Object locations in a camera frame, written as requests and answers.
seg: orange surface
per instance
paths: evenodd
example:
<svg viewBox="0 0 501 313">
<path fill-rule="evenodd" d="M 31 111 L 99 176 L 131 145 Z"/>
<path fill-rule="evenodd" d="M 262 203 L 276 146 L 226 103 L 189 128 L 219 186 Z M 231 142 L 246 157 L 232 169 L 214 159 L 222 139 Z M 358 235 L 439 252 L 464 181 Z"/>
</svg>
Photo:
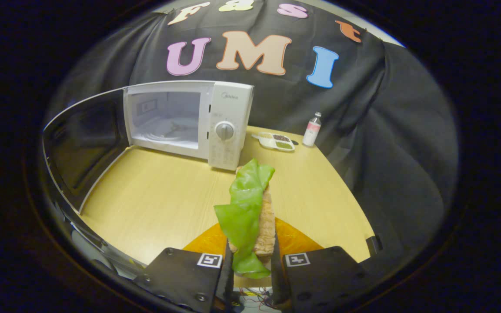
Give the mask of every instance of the orange surface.
<svg viewBox="0 0 501 313">
<path fill-rule="evenodd" d="M 298 229 L 276 218 L 276 234 L 280 243 L 280 255 L 308 252 L 323 249 L 318 243 L 310 239 Z M 197 253 L 212 253 L 225 256 L 227 237 L 221 232 L 219 223 L 208 228 L 195 240 L 187 244 L 183 250 Z"/>
</svg>

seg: microwave dial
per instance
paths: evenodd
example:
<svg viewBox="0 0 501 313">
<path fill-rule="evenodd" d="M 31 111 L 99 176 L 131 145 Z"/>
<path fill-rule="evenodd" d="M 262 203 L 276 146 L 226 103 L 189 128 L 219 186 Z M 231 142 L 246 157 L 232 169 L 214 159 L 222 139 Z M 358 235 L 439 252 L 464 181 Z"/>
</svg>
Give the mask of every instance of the microwave dial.
<svg viewBox="0 0 501 313">
<path fill-rule="evenodd" d="M 233 130 L 233 125 L 231 125 L 231 123 L 229 122 L 217 123 L 215 131 L 219 139 L 221 139 L 222 141 L 231 139 L 233 137 L 233 133 L 235 132 Z"/>
</svg>

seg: letter m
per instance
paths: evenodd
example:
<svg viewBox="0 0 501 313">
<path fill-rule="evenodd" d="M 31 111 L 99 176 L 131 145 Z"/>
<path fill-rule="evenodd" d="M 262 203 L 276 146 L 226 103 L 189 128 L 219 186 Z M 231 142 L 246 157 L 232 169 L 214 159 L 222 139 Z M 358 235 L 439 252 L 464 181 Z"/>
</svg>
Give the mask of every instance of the letter m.
<svg viewBox="0 0 501 313">
<path fill-rule="evenodd" d="M 262 57 L 256 69 L 261 73 L 271 75 L 284 75 L 284 54 L 291 39 L 276 34 L 271 34 L 266 37 L 258 45 L 254 42 L 246 32 L 230 31 L 223 33 L 223 37 L 227 39 L 223 59 L 216 64 L 220 70 L 236 70 L 239 68 L 239 63 L 235 61 L 235 56 L 239 54 L 241 62 L 245 69 L 250 70 L 254 64 Z"/>
</svg>

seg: blue letter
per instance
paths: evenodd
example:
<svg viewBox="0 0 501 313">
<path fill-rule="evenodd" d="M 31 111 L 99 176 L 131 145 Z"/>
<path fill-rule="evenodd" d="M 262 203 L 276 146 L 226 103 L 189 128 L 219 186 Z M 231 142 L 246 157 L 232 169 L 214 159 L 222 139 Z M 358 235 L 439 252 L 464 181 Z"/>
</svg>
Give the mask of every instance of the blue letter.
<svg viewBox="0 0 501 313">
<path fill-rule="evenodd" d="M 314 47 L 312 51 L 316 52 L 316 63 L 312 74 L 307 76 L 307 80 L 312 85 L 324 88 L 334 87 L 330 77 L 332 76 L 332 69 L 334 62 L 340 58 L 336 52 L 322 47 Z"/>
</svg>

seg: orange letter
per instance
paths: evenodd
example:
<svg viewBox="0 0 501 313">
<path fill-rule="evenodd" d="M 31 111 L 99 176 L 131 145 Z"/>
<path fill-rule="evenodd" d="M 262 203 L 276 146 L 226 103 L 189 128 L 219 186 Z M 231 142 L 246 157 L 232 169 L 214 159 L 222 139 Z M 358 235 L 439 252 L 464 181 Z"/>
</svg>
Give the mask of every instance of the orange letter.
<svg viewBox="0 0 501 313">
<path fill-rule="evenodd" d="M 236 70 L 239 63 L 235 62 L 235 56 L 239 53 L 239 58 L 243 62 L 245 69 L 250 70 L 254 64 L 262 57 L 256 69 L 261 73 L 272 75 L 285 75 L 284 54 L 291 39 L 276 34 L 266 37 L 258 46 L 246 32 L 229 31 L 223 33 L 227 38 L 223 59 L 216 64 L 220 70 Z"/>
<path fill-rule="evenodd" d="M 186 20 L 187 16 L 195 14 L 196 12 L 198 12 L 198 10 L 200 10 L 200 8 L 207 7 L 209 4 L 210 2 L 204 2 L 201 4 L 196 4 L 192 7 L 182 9 L 181 12 L 179 12 L 179 15 L 177 15 L 171 22 L 167 23 L 167 25 L 179 23 L 183 20 Z"/>
<path fill-rule="evenodd" d="M 355 37 L 354 35 L 355 33 L 361 33 L 358 32 L 358 30 L 354 29 L 353 26 L 347 23 L 340 22 L 339 20 L 336 20 L 336 23 L 340 24 L 340 30 L 347 38 L 351 39 L 352 41 L 361 42 L 361 39 Z"/>
</svg>

